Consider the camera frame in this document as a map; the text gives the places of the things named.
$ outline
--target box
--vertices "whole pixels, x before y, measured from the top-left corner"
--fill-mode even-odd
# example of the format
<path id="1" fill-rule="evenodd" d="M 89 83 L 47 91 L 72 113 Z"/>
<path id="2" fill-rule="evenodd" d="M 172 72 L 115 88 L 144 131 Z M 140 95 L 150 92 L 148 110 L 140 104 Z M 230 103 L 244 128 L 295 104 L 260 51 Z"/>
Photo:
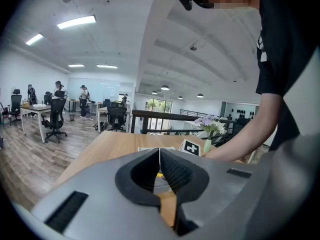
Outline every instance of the box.
<path id="1" fill-rule="evenodd" d="M 187 139 L 184 139 L 181 146 L 179 147 L 179 151 L 199 157 L 201 156 L 201 147 L 198 144 L 193 143 L 192 141 Z"/>

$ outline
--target mesh chair back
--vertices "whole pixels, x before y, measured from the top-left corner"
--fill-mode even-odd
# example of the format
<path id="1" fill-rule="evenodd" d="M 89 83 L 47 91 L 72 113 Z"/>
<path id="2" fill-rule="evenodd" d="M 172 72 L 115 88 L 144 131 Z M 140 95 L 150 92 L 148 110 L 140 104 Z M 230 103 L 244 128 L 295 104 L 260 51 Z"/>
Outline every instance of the mesh chair back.
<path id="1" fill-rule="evenodd" d="M 22 95 L 11 95 L 11 112 L 20 111 Z"/>
<path id="2" fill-rule="evenodd" d="M 52 97 L 49 94 L 44 95 L 44 104 L 51 105 Z"/>
<path id="3" fill-rule="evenodd" d="M 62 112 L 66 104 L 65 98 L 54 98 L 51 101 L 51 112 L 50 112 L 50 127 L 54 129 L 60 129 L 64 124 L 64 118 Z"/>
<path id="4" fill-rule="evenodd" d="M 103 104 L 102 104 L 102 107 L 103 107 L 103 108 L 109 107 L 110 104 L 111 104 L 110 99 L 106 98 L 106 99 L 104 100 Z"/>
<path id="5" fill-rule="evenodd" d="M 108 106 L 108 122 L 110 125 L 114 126 L 116 119 L 118 119 L 118 125 L 123 126 L 126 123 L 125 115 L 127 112 L 126 107 L 112 107 Z"/>

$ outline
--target standing person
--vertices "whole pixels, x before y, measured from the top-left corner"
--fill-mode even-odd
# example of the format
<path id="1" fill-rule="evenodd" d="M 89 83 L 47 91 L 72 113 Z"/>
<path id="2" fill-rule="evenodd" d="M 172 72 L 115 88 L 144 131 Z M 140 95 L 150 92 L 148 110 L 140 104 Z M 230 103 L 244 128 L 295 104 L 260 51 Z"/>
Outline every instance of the standing person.
<path id="1" fill-rule="evenodd" d="M 122 104 L 123 104 L 123 106 L 125 107 L 126 106 L 126 104 L 127 104 L 127 102 L 129 102 L 130 103 L 130 101 L 128 100 L 128 94 L 126 93 L 123 97 L 122 97 Z"/>
<path id="2" fill-rule="evenodd" d="M 86 118 L 86 104 L 87 104 L 87 98 L 88 98 L 88 90 L 85 85 L 81 86 L 81 95 L 80 95 L 80 100 L 81 100 L 81 116 L 80 118 Z"/>
<path id="3" fill-rule="evenodd" d="M 38 104 L 37 102 L 37 96 L 36 96 L 36 90 L 32 87 L 32 84 L 28 85 L 28 98 L 30 105 Z M 31 117 L 37 117 L 36 113 L 31 112 Z"/>
<path id="4" fill-rule="evenodd" d="M 270 150 L 300 132 L 283 99 L 319 49 L 318 0 L 202 0 L 215 8 L 249 6 L 259 10 L 257 40 L 260 69 L 256 93 L 261 95 L 257 115 L 235 137 L 206 157 L 234 161 L 260 147 L 277 132 Z"/>

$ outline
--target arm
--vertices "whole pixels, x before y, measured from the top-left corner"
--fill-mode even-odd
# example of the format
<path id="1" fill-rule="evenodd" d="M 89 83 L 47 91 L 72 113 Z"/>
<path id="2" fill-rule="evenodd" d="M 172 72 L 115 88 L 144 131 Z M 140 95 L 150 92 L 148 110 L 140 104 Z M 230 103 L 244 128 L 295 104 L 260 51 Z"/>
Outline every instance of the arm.
<path id="1" fill-rule="evenodd" d="M 205 155 L 206 158 L 234 161 L 260 147 L 274 132 L 279 117 L 282 97 L 263 93 L 257 115 L 235 137 Z"/>

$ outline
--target white desk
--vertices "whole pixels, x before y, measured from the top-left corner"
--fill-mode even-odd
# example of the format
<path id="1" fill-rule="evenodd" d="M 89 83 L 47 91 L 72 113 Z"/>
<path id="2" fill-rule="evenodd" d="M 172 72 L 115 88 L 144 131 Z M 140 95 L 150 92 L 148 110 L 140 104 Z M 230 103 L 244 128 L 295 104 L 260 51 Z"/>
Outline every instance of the white desk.
<path id="1" fill-rule="evenodd" d="M 98 120 L 98 132 L 100 133 L 100 113 L 108 113 L 107 107 L 102 107 L 96 110 L 97 111 L 97 120 Z M 127 108 L 125 114 L 126 114 L 126 121 L 125 121 L 125 131 L 128 133 L 129 131 L 129 123 L 130 123 L 130 113 L 131 109 Z"/>
<path id="2" fill-rule="evenodd" d="M 44 135 L 44 132 L 42 130 L 42 124 L 41 124 L 41 114 L 43 113 L 47 113 L 47 112 L 50 112 L 51 111 L 51 106 L 49 105 L 46 105 L 45 107 L 34 107 L 33 105 L 30 105 L 29 108 L 26 108 L 26 107 L 22 107 L 21 108 L 21 114 L 23 114 L 24 112 L 26 112 L 28 114 L 28 112 L 32 112 L 32 113 L 35 113 L 37 114 L 38 116 L 38 123 L 39 123 L 39 129 L 40 129 L 40 135 L 41 135 L 41 139 L 42 139 L 42 142 L 45 143 L 45 135 Z M 22 123 L 22 129 L 23 129 L 23 134 L 26 134 L 26 131 L 25 131 L 25 126 L 24 126 L 24 117 L 21 116 L 21 123 Z"/>

